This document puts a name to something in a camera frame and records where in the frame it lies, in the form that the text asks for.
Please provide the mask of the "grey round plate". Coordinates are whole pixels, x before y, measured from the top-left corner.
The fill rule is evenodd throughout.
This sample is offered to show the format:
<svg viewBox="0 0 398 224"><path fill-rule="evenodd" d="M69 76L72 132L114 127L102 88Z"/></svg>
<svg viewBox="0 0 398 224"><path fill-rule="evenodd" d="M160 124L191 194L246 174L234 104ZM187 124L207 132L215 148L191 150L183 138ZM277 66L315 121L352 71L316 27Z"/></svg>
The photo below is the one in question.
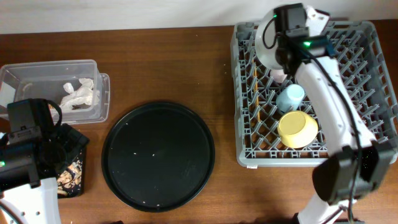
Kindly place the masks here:
<svg viewBox="0 0 398 224"><path fill-rule="evenodd" d="M264 43L266 43L266 45L270 47L274 43L274 37L276 34L274 22L271 22L267 30L265 30L266 25L268 25L273 17L274 10L271 9L259 23L255 37L255 50L257 58L263 66L271 70L282 70L282 66L278 64L275 58L278 44L276 43L271 49L267 49L264 45Z"/></svg>

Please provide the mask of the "pink cup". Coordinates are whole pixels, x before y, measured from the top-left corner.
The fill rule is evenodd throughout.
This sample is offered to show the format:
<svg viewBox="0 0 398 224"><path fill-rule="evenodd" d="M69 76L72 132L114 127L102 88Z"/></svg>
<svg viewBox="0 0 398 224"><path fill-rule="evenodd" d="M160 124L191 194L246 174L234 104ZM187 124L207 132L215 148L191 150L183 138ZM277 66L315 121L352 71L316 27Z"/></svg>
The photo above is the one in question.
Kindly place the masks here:
<svg viewBox="0 0 398 224"><path fill-rule="evenodd" d="M287 78L287 75L284 73L283 70L271 70L270 76L277 83L283 83L284 80Z"/></svg>

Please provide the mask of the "wooden chopstick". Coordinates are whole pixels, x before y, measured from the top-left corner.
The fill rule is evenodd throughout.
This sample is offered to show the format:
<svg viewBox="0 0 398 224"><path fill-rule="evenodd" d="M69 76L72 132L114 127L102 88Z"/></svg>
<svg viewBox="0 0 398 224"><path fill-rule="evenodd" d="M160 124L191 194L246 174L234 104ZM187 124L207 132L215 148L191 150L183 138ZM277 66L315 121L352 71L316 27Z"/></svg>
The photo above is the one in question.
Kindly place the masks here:
<svg viewBox="0 0 398 224"><path fill-rule="evenodd" d="M256 97L256 100L255 100L255 106L256 106L256 108L255 109L257 109L257 107L259 106L259 97L258 97L258 85L257 85L257 67L256 67L256 64L254 63L254 61L252 61L253 62L253 65L254 65L254 73L253 73L253 77L254 77L254 96ZM259 114L259 111L257 111L257 113L256 113L256 118L257 118L257 122L260 122L261 120L260 120L260 114Z"/></svg>

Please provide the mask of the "light blue cup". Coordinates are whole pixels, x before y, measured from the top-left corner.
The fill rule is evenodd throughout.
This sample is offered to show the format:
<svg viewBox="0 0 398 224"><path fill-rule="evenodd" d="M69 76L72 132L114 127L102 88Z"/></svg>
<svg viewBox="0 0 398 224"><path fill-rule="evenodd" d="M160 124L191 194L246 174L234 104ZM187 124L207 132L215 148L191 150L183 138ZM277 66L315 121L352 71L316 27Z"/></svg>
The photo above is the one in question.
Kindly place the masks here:
<svg viewBox="0 0 398 224"><path fill-rule="evenodd" d="M289 112L297 110L304 99L305 91L298 84L291 84L283 90L276 98L276 105L281 112Z"/></svg>

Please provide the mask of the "yellow bowl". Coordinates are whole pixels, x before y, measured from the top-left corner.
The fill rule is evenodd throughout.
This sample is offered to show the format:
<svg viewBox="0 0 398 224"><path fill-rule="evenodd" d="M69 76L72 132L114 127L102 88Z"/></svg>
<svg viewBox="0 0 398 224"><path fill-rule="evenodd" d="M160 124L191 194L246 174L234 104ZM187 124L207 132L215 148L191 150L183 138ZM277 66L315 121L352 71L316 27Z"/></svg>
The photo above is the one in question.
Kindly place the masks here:
<svg viewBox="0 0 398 224"><path fill-rule="evenodd" d="M303 111L290 111L280 118L277 132L283 145L301 148L316 138L318 123Z"/></svg>

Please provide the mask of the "white tissue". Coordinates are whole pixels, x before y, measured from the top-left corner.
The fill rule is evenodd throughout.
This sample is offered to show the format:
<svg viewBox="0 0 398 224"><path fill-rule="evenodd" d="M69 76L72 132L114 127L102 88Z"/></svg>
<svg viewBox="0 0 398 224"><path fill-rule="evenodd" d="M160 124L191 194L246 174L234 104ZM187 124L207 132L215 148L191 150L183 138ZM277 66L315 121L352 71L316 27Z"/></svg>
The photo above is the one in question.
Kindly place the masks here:
<svg viewBox="0 0 398 224"><path fill-rule="evenodd" d="M100 101L100 92L94 90L94 81L90 78L80 78L78 80L81 86L75 90L71 83L63 85L63 89L68 93L59 104L62 111L71 111L74 106L97 105Z"/></svg>

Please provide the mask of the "peanut shells and rice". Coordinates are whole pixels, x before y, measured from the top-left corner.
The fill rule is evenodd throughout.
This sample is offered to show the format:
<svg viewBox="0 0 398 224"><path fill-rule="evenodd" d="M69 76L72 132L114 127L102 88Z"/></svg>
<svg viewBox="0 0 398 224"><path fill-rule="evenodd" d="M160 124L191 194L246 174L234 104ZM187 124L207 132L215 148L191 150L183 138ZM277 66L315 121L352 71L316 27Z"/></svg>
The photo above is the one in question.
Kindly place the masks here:
<svg viewBox="0 0 398 224"><path fill-rule="evenodd" d="M83 162L76 159L57 178L58 198L72 198L83 191Z"/></svg>

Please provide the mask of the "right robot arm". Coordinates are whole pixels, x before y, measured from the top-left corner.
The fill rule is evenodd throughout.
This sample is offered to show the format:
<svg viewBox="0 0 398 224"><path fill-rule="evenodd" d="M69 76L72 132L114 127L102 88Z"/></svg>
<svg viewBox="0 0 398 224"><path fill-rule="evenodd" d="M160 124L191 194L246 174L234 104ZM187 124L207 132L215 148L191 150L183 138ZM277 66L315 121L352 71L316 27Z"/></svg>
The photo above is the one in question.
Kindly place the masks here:
<svg viewBox="0 0 398 224"><path fill-rule="evenodd" d="M342 212L354 223L354 203L377 190L396 154L396 145L378 143L354 107L340 76L328 37L315 35L303 4L273 10L275 59L305 90L328 149L328 159L312 172L315 195L294 216L295 223L334 223Z"/></svg>

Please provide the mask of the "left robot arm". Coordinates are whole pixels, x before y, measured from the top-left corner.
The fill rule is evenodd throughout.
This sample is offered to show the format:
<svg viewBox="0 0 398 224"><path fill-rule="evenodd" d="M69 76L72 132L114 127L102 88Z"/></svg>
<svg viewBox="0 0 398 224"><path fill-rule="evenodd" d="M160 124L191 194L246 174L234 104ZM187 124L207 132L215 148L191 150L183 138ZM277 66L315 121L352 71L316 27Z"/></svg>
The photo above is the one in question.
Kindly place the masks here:
<svg viewBox="0 0 398 224"><path fill-rule="evenodd" d="M42 98L9 103L11 130L1 138L1 218L5 223L60 223L57 179L89 139L59 118Z"/></svg>

